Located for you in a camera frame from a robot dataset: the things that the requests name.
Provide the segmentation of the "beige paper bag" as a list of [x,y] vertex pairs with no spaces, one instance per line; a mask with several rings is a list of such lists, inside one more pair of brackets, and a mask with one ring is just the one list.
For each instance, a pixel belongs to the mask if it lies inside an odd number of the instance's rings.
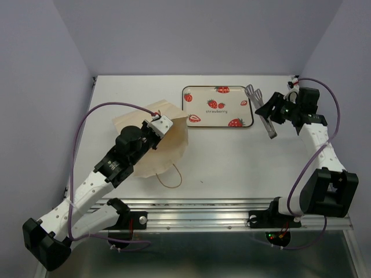
[[[134,166],[133,175],[137,178],[156,177],[158,182],[169,189],[178,188],[183,183],[183,177],[177,168],[177,163],[183,157],[188,146],[188,115],[179,107],[166,100],[160,100],[145,107],[169,118],[173,125],[166,133],[156,150],[148,151]],[[174,168],[179,177],[178,185],[166,185],[159,177],[169,169]]]

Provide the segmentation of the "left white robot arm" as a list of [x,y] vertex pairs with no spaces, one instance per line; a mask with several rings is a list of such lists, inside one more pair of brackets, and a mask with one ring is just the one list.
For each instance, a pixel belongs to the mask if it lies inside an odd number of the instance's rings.
[[154,116],[141,127],[126,126],[115,145],[95,165],[86,180],[70,190],[52,211],[35,220],[29,218],[22,226],[26,249],[46,270],[62,266],[72,252],[73,242],[105,228],[123,228],[128,224],[130,209],[117,198],[87,215],[86,212],[104,195],[117,188],[133,172],[135,164],[164,138],[173,122],[166,116]]

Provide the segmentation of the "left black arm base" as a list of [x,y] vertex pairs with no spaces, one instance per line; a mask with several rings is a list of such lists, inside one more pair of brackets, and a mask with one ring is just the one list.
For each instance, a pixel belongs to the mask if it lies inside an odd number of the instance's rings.
[[135,243],[129,243],[138,241],[134,238],[134,231],[143,231],[147,229],[148,213],[146,211],[131,211],[124,216],[120,216],[117,223],[113,226],[109,226],[104,229],[108,232],[108,237],[127,241],[124,242],[115,242],[109,240],[108,243],[113,250],[117,251],[126,251],[129,247],[136,248]]

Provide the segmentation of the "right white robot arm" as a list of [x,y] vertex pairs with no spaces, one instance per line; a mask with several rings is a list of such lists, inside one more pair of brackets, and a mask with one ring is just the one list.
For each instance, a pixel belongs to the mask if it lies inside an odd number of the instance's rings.
[[288,96],[275,92],[256,114],[265,121],[289,121],[310,157],[287,197],[276,197],[256,221],[280,226],[307,214],[343,218],[347,215],[359,179],[339,161],[328,134],[328,124],[317,113],[320,92],[302,87]]

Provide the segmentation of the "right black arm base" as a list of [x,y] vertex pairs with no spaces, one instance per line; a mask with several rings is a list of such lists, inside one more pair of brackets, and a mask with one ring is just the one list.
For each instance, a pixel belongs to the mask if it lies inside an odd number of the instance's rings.
[[265,236],[273,246],[287,247],[291,241],[290,228],[301,228],[295,217],[272,213],[267,210],[251,210],[247,220],[252,229],[268,229]]

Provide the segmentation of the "strawberry print tray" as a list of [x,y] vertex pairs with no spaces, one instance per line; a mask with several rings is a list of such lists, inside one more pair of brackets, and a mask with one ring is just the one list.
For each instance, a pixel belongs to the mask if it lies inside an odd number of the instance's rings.
[[248,128],[254,124],[243,86],[187,86],[182,95],[188,127]]

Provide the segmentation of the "aluminium mounting rail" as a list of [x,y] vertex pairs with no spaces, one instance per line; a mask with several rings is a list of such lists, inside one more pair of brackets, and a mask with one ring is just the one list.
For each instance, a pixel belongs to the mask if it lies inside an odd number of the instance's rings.
[[147,233],[251,232],[250,210],[265,210],[271,199],[122,198],[132,211],[146,211]]

